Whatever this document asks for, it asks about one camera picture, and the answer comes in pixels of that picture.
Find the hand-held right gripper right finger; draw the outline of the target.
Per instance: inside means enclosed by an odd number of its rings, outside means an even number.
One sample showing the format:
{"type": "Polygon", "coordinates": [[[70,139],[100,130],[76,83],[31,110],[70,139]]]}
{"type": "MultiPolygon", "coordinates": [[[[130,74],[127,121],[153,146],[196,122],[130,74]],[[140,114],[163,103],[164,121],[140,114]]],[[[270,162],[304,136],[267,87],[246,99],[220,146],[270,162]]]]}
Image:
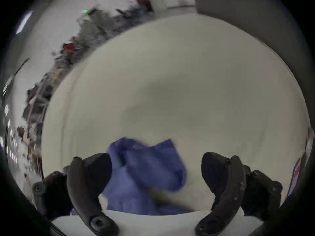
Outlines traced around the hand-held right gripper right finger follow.
{"type": "Polygon", "coordinates": [[[195,227],[197,236],[217,236],[233,221],[239,208],[245,216],[267,221],[281,203],[283,187],[259,170],[251,171],[237,155],[226,158],[207,152],[202,177],[215,195],[211,212],[195,227]]]}

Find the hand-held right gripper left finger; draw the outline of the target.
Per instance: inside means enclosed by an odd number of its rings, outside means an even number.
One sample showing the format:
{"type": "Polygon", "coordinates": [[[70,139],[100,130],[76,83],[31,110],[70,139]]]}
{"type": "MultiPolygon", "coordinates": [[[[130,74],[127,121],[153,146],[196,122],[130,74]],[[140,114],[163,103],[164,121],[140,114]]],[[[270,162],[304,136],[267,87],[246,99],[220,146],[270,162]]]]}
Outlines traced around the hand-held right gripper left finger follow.
{"type": "Polygon", "coordinates": [[[118,225],[102,212],[99,195],[112,175],[107,153],[86,159],[74,157],[63,172],[54,171],[32,187],[34,205],[49,221],[69,215],[71,210],[97,236],[117,236],[118,225]]]}

